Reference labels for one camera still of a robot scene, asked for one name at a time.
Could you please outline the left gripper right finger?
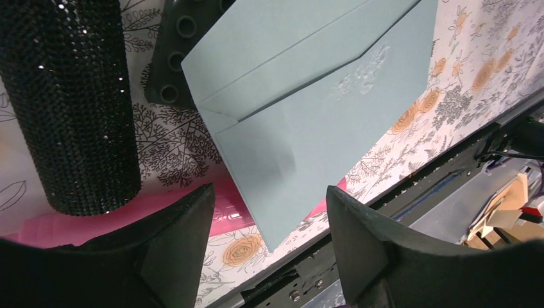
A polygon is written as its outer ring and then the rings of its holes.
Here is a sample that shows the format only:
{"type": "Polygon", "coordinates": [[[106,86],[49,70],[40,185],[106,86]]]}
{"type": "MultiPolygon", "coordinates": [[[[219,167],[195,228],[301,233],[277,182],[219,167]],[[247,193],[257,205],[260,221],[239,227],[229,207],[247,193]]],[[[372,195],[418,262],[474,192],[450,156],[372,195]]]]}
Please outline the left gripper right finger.
{"type": "Polygon", "coordinates": [[[327,212],[352,307],[542,307],[543,241],[478,250],[422,234],[335,186],[327,212]]]}

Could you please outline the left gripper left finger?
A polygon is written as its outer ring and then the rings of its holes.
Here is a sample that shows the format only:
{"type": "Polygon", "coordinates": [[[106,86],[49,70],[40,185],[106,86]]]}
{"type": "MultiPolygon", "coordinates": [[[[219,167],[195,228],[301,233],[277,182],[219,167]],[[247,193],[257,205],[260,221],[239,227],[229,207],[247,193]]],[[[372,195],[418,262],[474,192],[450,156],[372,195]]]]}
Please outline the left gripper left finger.
{"type": "Polygon", "coordinates": [[[1,241],[2,307],[194,307],[215,207],[211,184],[81,246],[1,241]]]}

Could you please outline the light blue envelope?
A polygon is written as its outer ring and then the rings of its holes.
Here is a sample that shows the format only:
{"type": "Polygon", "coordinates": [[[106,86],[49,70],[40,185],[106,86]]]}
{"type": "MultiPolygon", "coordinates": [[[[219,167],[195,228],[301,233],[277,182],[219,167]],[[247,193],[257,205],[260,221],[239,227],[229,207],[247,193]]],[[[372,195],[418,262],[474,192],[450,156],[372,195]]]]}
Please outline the light blue envelope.
{"type": "Polygon", "coordinates": [[[236,1],[182,62],[274,250],[421,95],[437,1],[236,1]]]}

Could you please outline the black glitter microphone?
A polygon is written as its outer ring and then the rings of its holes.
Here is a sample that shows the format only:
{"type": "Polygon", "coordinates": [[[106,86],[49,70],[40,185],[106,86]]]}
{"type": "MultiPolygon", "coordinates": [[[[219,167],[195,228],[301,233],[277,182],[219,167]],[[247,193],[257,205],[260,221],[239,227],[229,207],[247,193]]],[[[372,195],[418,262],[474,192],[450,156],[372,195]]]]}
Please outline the black glitter microphone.
{"type": "Polygon", "coordinates": [[[1,79],[52,208],[96,216],[138,194],[118,1],[2,1],[1,79]]]}

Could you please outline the grey lego baseplate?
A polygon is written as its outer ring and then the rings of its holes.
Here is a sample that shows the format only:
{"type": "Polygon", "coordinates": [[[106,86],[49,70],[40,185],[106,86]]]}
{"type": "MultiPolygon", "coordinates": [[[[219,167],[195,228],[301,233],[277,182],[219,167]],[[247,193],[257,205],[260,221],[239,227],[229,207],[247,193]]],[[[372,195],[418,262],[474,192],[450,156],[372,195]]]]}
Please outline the grey lego baseplate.
{"type": "Polygon", "coordinates": [[[234,4],[221,0],[166,1],[144,95],[148,103],[194,110],[182,60],[234,4]]]}

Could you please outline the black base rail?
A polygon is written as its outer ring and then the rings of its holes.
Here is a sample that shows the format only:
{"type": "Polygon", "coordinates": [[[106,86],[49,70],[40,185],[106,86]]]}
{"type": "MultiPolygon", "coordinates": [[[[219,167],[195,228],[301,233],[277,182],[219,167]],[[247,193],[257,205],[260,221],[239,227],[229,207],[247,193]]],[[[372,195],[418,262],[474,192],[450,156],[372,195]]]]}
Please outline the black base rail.
{"type": "Polygon", "coordinates": [[[363,205],[327,191],[329,231],[216,307],[542,307],[543,241],[486,233],[543,183],[539,90],[363,205]]]}

